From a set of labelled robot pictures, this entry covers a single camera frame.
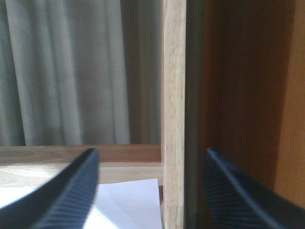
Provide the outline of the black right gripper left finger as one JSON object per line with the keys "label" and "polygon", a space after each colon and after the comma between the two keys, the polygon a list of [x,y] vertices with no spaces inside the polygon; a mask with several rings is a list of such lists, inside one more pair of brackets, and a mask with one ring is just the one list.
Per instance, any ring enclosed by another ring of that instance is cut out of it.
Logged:
{"label": "black right gripper left finger", "polygon": [[2,229],[81,229],[99,181],[99,151],[89,148],[52,180],[0,210]]}

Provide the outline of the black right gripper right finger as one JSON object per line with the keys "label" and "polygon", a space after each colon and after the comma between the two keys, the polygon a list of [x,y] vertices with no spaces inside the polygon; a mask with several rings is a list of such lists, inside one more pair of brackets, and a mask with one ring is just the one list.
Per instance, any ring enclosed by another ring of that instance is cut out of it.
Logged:
{"label": "black right gripper right finger", "polygon": [[207,149],[203,184],[218,229],[293,229],[293,206],[241,171],[228,158]]}

